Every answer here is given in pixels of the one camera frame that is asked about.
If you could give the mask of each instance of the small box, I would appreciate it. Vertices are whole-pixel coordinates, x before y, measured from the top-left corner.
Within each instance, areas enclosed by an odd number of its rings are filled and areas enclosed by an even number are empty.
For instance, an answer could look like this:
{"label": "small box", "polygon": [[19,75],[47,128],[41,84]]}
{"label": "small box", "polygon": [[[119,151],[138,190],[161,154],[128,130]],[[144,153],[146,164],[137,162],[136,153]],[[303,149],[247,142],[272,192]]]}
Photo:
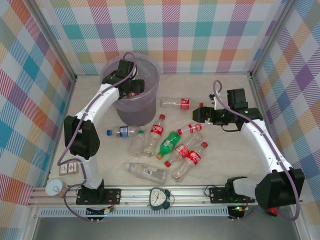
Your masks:
{"label": "small box", "polygon": [[70,161],[59,167],[59,176],[79,173],[79,165],[77,161]]}

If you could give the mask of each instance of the green plastic bottle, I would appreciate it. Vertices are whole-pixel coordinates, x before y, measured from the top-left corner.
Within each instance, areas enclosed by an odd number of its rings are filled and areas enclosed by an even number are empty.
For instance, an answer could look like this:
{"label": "green plastic bottle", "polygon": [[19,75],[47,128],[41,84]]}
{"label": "green plastic bottle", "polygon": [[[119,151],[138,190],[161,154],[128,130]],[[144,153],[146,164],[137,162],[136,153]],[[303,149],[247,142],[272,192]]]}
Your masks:
{"label": "green plastic bottle", "polygon": [[169,154],[175,148],[180,139],[181,136],[177,132],[170,132],[169,136],[161,144],[160,151],[156,155],[156,158],[161,160],[164,155]]}

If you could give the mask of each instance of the clear plastic bottle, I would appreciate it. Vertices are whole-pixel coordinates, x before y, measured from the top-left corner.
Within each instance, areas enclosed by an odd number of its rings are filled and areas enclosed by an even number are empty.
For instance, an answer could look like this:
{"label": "clear plastic bottle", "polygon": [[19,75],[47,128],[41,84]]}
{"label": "clear plastic bottle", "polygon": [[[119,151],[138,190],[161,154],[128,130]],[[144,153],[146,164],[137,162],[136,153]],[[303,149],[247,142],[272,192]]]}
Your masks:
{"label": "clear plastic bottle", "polygon": [[137,135],[138,131],[138,126],[114,126],[108,129],[106,134],[116,138],[128,138]]}
{"label": "clear plastic bottle", "polygon": [[126,163],[125,169],[141,179],[150,180],[156,184],[164,185],[167,171],[143,163]]}
{"label": "clear plastic bottle", "polygon": [[197,108],[202,108],[204,104],[191,98],[163,97],[160,100],[160,106],[163,108],[193,110]]}
{"label": "clear plastic bottle", "polygon": [[134,137],[132,147],[131,147],[131,154],[135,157],[139,157],[144,150],[144,146],[146,143],[146,139],[144,136],[144,131],[139,130],[138,134]]}
{"label": "clear plastic bottle", "polygon": [[189,136],[183,143],[172,151],[169,160],[166,161],[164,165],[169,168],[173,162],[178,162],[184,159],[188,155],[189,149],[192,149],[196,144],[200,143],[201,140],[202,136],[198,132]]}
{"label": "clear plastic bottle", "polygon": [[193,134],[195,132],[200,132],[204,127],[209,125],[212,125],[212,124],[209,122],[205,122],[205,123],[192,122],[178,129],[177,132],[179,135],[186,134],[186,133]]}
{"label": "clear plastic bottle", "polygon": [[206,142],[203,142],[200,146],[196,147],[193,151],[188,153],[188,155],[184,158],[185,161],[183,161],[171,175],[176,182],[182,182],[189,169],[198,164],[201,158],[203,158],[204,150],[207,147],[208,144]]}
{"label": "clear plastic bottle", "polygon": [[159,119],[154,122],[152,129],[149,134],[148,141],[144,147],[143,154],[148,157],[152,157],[156,152],[156,147],[161,138],[162,133],[164,132],[164,120],[166,116],[161,114]]}

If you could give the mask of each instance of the translucent plastic bin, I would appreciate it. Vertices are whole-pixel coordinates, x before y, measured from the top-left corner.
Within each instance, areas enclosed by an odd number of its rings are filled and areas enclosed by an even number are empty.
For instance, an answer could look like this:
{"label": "translucent plastic bin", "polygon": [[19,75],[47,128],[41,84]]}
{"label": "translucent plastic bin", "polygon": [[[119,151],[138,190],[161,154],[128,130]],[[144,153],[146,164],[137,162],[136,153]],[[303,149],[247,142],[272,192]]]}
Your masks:
{"label": "translucent plastic bin", "polygon": [[[137,65],[137,75],[135,79],[144,80],[144,92],[131,98],[124,97],[115,101],[112,106],[116,109],[121,120],[127,124],[144,126],[150,123],[156,114],[157,91],[160,80],[160,68],[152,57],[134,53]],[[112,71],[118,69],[119,61],[123,55],[111,59],[102,69],[100,82]],[[131,55],[125,57],[126,60],[133,61]]]}

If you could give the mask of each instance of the colorful plaid backdrop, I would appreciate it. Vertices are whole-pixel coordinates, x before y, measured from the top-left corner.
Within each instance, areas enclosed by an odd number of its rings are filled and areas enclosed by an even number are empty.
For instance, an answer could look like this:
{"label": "colorful plaid backdrop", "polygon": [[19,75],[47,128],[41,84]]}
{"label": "colorful plaid backdrop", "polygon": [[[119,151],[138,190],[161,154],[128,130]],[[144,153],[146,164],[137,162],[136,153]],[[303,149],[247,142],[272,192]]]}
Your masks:
{"label": "colorful plaid backdrop", "polygon": [[276,144],[304,171],[301,199],[320,236],[320,1],[299,2],[256,83]]}
{"label": "colorful plaid backdrop", "polygon": [[164,73],[247,72],[286,0],[37,2],[75,72],[100,74],[126,51]]}
{"label": "colorful plaid backdrop", "polygon": [[0,0],[0,239],[15,240],[40,187],[72,82],[23,0]]}

